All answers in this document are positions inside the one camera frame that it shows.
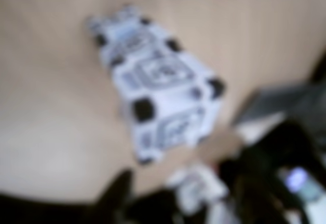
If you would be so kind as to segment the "smooth black gripper right finger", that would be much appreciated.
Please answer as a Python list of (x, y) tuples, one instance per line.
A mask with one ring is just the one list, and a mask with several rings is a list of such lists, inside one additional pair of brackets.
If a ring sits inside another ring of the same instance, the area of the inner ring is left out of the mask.
[(98, 223), (174, 223), (177, 212), (170, 190), (134, 195), (131, 170), (120, 173), (97, 202)]

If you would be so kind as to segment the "speckled black gripper left finger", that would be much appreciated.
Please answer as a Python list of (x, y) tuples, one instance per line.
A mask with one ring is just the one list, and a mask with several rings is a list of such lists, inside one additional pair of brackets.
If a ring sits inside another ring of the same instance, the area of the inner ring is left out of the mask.
[(112, 223), (88, 204), (38, 202), (1, 194), (1, 223)]

